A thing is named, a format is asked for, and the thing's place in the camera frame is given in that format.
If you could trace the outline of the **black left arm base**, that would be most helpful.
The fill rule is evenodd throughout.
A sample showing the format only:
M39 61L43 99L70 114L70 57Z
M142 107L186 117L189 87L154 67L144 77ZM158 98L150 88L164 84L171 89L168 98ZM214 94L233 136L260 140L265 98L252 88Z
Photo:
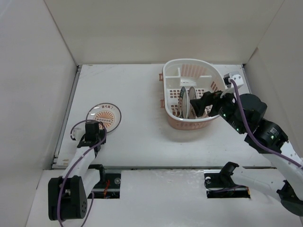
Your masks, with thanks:
M96 169L100 173L100 181L92 190L95 199L120 198L121 172L105 169L102 165L90 165L89 169Z

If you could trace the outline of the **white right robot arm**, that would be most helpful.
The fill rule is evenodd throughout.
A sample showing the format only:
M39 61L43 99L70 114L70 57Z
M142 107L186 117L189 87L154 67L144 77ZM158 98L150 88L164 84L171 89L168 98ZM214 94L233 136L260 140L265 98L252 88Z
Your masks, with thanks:
M282 206L301 217L303 215L303 162L294 150L285 151L288 136L281 127L264 119L267 105L252 94L223 94L206 92L200 99L190 101L197 116L212 106L210 116L221 116L239 134L280 172L277 179L257 174L234 162L226 163L216 174L207 174L205 185L222 194L237 187L253 188L269 195Z

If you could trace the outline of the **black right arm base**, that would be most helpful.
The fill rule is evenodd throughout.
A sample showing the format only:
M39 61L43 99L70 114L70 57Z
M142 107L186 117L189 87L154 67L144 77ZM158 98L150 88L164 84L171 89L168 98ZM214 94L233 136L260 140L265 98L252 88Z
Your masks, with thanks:
M220 179L219 173L206 173L204 174L204 177L204 186L206 188L206 196L208 199L250 199L250 191L248 187L236 185L230 180L224 183Z

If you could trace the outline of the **green rimmed white plate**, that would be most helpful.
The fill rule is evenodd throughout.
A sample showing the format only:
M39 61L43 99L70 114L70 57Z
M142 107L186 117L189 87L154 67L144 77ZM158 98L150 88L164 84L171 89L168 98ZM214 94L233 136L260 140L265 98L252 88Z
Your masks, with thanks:
M182 87L179 93L179 112L180 112L180 118L186 119L187 113L188 113L188 96L187 96L187 90L185 87Z

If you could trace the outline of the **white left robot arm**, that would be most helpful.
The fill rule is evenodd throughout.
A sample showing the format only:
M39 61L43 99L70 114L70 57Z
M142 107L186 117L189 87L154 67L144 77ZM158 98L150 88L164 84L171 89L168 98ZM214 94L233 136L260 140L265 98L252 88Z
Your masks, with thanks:
M84 120L85 132L78 141L76 153L65 171L48 182L48 217L62 226L67 220L87 221L91 211L94 187L102 187L106 174L102 164L93 164L107 130L102 122Z

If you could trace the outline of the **orange sunburst white plate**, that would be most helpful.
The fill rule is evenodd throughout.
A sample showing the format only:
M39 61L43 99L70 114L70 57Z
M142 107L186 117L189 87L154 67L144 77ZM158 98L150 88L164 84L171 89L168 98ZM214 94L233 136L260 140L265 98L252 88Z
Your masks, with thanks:
M86 120L102 122L109 133L119 126L122 120L122 113L115 104L100 103L88 111Z

